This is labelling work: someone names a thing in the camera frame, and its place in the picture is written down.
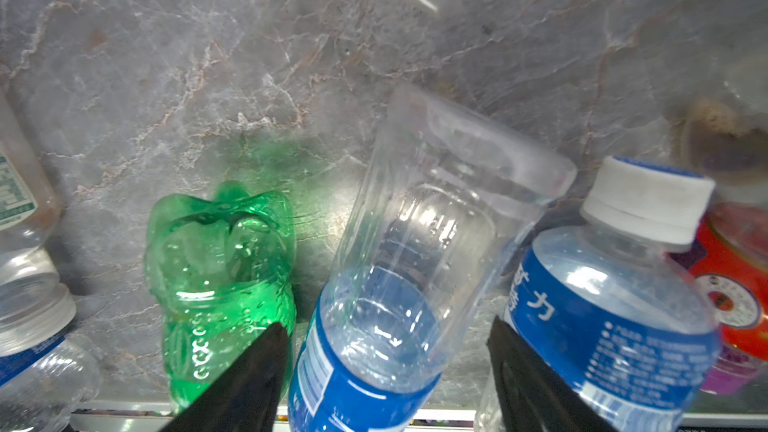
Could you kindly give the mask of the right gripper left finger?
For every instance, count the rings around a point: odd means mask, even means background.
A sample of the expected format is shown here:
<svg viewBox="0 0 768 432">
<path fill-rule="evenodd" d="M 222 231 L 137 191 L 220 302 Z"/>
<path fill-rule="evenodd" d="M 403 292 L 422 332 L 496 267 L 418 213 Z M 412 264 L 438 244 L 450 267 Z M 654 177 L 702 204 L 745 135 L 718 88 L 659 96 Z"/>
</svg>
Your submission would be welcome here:
<svg viewBox="0 0 768 432">
<path fill-rule="evenodd" d="M 280 323 L 271 324 L 164 430 L 272 430 L 282 395 L 289 349 L 287 330 Z"/>
</svg>

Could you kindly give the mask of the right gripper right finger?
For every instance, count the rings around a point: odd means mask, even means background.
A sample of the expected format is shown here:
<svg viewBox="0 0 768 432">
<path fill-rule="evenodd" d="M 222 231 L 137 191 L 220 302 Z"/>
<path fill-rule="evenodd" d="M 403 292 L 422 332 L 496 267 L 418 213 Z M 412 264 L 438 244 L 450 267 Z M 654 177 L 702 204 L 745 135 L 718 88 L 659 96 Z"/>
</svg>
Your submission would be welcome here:
<svg viewBox="0 0 768 432">
<path fill-rule="evenodd" d="M 487 341 L 491 380 L 507 431 L 612 431 L 571 387 L 496 317 Z"/>
</svg>

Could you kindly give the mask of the large blue label bottle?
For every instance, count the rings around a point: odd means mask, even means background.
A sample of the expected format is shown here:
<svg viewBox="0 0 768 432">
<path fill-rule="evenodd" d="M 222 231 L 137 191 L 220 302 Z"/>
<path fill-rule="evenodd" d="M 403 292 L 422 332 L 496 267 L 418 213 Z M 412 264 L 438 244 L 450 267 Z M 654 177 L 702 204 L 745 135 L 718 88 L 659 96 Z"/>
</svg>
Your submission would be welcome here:
<svg viewBox="0 0 768 432">
<path fill-rule="evenodd" d="M 534 139 L 397 86 L 298 355 L 291 429 L 405 429 L 576 174 Z"/>
</svg>

